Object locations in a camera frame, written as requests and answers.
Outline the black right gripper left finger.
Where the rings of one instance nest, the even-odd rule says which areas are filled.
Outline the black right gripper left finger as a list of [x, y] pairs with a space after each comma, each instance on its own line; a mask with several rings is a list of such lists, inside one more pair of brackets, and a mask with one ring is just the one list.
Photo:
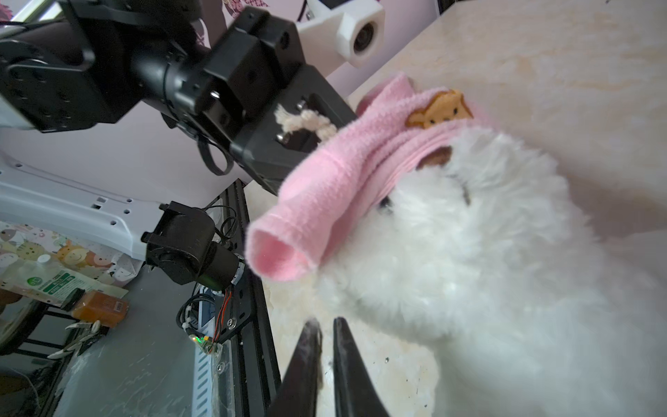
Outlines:
[[266, 416], [316, 416], [321, 373], [321, 337], [319, 321], [307, 320]]

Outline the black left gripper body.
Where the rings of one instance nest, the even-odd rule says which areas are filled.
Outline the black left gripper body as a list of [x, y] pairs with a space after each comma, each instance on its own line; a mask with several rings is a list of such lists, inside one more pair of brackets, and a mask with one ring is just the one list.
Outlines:
[[140, 41], [130, 73], [144, 102], [201, 144], [210, 171], [222, 172], [208, 148], [216, 145], [272, 194], [318, 144], [314, 133], [284, 132], [279, 107], [319, 111], [337, 128], [355, 118], [307, 64], [296, 25], [257, 8], [246, 9], [209, 51], [187, 55], [159, 38]]

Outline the white teddy bear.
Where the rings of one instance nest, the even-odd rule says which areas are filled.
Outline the white teddy bear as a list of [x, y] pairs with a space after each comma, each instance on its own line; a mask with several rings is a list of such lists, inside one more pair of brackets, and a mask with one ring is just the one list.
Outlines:
[[486, 125], [403, 175], [309, 274], [434, 352], [445, 415], [666, 413], [665, 231], [600, 240], [556, 162]]

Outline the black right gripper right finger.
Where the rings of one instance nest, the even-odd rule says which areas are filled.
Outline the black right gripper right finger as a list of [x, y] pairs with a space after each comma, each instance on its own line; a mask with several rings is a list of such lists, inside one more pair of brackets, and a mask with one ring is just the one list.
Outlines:
[[388, 417], [357, 348], [347, 320], [333, 321], [333, 378], [337, 417]]

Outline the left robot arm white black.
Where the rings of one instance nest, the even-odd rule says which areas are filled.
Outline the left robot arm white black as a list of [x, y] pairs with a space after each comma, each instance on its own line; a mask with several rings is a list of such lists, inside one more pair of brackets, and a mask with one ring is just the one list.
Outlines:
[[295, 23], [255, 7], [198, 42], [197, 1], [62, 1], [57, 20], [4, 23], [1, 125], [45, 134], [92, 131], [137, 104], [159, 111], [198, 146], [208, 169], [218, 149], [276, 193], [317, 143], [290, 134], [279, 108], [316, 109], [335, 126], [354, 119], [328, 75], [378, 50], [385, 13], [375, 1], [311, 1]]

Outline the pink teddy hoodie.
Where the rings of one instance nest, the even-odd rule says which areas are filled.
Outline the pink teddy hoodie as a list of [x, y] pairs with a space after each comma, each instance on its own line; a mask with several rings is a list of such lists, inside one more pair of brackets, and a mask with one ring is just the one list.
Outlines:
[[315, 271], [403, 175], [463, 128], [488, 123], [456, 90], [418, 92], [405, 74], [378, 84], [356, 120], [304, 159], [281, 184], [276, 205], [251, 222], [248, 266], [274, 281]]

